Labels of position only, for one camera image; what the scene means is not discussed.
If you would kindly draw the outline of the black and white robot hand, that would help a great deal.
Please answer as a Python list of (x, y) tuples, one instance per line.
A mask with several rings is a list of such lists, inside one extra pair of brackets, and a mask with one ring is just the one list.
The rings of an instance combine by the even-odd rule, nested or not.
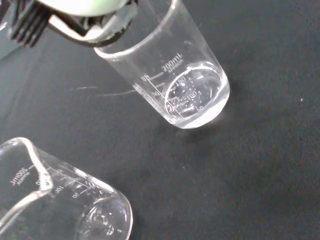
[(89, 48), (115, 43), (138, 12), (137, 0), (12, 0), (8, 37), (34, 47), (46, 28)]

